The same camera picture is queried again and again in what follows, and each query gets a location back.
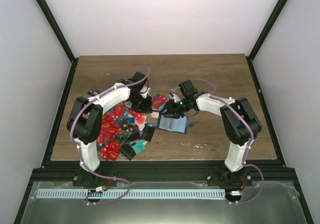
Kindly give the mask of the blue leather card holder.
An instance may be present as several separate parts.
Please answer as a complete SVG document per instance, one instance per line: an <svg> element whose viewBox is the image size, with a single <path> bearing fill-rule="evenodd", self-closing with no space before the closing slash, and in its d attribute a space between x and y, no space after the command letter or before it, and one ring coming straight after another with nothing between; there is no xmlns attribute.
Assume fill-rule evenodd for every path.
<svg viewBox="0 0 320 224"><path fill-rule="evenodd" d="M193 127L195 124L195 122L190 122L189 118L186 116L184 116L183 118L173 119L161 115L158 118L156 129L161 131L186 134L188 128Z"/></svg>

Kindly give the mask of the red card carried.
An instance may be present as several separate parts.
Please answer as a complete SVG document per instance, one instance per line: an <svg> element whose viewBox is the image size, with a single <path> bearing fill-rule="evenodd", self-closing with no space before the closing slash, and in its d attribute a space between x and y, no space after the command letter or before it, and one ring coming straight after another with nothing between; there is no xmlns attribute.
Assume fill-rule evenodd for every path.
<svg viewBox="0 0 320 224"><path fill-rule="evenodd" d="M168 99L161 94L156 94L152 98L152 105L156 110L161 110L167 102L168 102Z"/></svg>

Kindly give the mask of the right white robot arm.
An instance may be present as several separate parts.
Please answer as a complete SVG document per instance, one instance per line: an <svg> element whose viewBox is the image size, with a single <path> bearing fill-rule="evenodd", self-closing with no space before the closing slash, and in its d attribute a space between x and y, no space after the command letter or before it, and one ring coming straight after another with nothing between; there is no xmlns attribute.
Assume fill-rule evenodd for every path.
<svg viewBox="0 0 320 224"><path fill-rule="evenodd" d="M239 171L245 167L251 145L262 131L262 124L254 112L249 101L244 98L222 98L211 92L199 92L191 80L187 80L177 87L183 95L179 100L172 91L169 101L164 105L160 114L178 119L190 110L205 111L221 117L225 133L230 141L229 150L224 164L223 182L229 186L240 180Z"/></svg>

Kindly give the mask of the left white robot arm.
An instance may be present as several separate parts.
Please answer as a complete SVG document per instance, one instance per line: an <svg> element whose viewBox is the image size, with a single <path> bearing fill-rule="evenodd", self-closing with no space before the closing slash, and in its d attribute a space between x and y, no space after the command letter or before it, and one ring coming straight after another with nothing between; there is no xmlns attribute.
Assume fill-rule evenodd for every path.
<svg viewBox="0 0 320 224"><path fill-rule="evenodd" d="M96 151L96 140L101 132L103 115L114 106L129 101L137 113L152 112L149 91L142 91L148 82L148 74L136 72L130 79L120 79L109 89L90 98L78 97L69 115L66 128L69 138L76 144L80 166L86 171L84 179L89 185L97 186L102 173Z"/></svg>

